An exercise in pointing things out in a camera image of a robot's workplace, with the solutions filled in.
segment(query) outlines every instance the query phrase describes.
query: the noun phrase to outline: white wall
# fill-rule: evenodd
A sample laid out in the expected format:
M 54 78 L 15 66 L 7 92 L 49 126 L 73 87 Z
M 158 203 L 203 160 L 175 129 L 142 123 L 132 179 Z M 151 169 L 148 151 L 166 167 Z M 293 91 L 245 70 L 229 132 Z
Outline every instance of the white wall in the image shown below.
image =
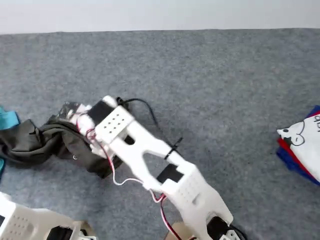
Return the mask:
M 0 0 L 0 34 L 320 28 L 320 0 L 52 1 Z

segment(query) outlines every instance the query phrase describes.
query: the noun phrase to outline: red and white wire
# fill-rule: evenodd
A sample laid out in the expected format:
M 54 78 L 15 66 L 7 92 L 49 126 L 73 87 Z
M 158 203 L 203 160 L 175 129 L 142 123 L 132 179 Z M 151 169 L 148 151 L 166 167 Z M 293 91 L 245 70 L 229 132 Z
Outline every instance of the red and white wire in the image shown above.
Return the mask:
M 80 132 L 80 129 L 79 129 L 79 125 L 78 125 L 78 120 L 76 122 L 76 127 L 78 129 L 78 131 Z M 96 134 L 93 133 L 92 136 L 89 136 L 89 134 L 91 132 L 93 132 L 94 129 L 89 129 L 86 131 L 86 138 L 89 139 L 90 141 L 95 141 L 95 143 L 98 144 L 98 146 L 102 149 L 105 157 L 107 158 L 107 160 L 109 161 L 109 165 L 111 167 L 111 170 L 112 170 L 112 180 L 113 180 L 113 183 L 117 186 L 122 186 L 123 184 L 125 184 L 126 182 L 128 181 L 134 181 L 134 182 L 138 182 L 140 184 L 143 185 L 143 182 L 139 179 L 136 179 L 136 178 L 127 178 L 125 179 L 123 182 L 117 182 L 116 180 L 116 170 L 115 170 L 115 166 L 114 166 L 114 163 L 113 161 L 109 158 L 106 150 L 104 149 L 104 147 L 102 146 L 102 144 L 96 139 Z M 178 239 L 178 240 L 182 240 L 181 237 L 177 234 L 177 232 L 172 228 L 172 226 L 170 225 L 170 223 L 168 222 L 167 218 L 166 218 L 166 215 L 165 215 L 165 212 L 164 212 L 164 208 L 163 208 L 163 202 L 167 199 L 167 196 L 164 195 L 163 193 L 160 195 L 159 198 L 156 197 L 155 193 L 152 191 L 152 190 L 149 190 L 151 196 L 152 196 L 152 199 L 155 203 L 160 203 L 160 213 L 161 213 L 161 217 L 162 217 L 162 220 L 163 220 L 163 223 L 164 225 L 166 226 L 166 228 Z M 196 239 L 195 237 L 191 237 L 189 238 L 189 240 L 194 240 Z

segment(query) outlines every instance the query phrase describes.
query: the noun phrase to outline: stack of folded clothes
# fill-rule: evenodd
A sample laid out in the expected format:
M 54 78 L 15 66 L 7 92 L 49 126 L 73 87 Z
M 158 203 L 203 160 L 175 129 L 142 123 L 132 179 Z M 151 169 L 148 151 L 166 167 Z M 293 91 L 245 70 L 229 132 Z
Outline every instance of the stack of folded clothes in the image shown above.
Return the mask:
M 279 158 L 288 169 L 320 186 L 320 105 L 303 121 L 277 132 Z

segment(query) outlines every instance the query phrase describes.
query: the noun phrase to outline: cartoon print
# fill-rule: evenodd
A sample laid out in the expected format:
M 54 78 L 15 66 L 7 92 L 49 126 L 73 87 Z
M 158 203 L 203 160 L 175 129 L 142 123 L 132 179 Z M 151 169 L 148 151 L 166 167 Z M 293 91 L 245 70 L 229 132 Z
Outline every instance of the cartoon print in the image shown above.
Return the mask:
M 305 122 L 301 121 L 293 124 L 289 128 L 277 130 L 277 132 L 289 146 L 291 144 L 294 146 L 300 146 L 305 143 L 305 138 L 302 136 L 304 129 Z

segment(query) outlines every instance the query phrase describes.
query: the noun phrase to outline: dark gray cloth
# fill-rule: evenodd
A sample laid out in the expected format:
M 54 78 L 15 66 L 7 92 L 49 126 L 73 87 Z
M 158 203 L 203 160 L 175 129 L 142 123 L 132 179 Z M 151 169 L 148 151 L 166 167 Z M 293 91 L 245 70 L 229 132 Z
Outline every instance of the dark gray cloth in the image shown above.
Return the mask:
M 32 121 L 0 131 L 0 156 L 20 165 L 38 165 L 51 155 L 69 159 L 105 178 L 111 173 L 109 162 L 91 152 L 88 140 L 67 121 L 52 116 L 42 127 L 37 128 Z M 114 165 L 121 164 L 115 158 Z

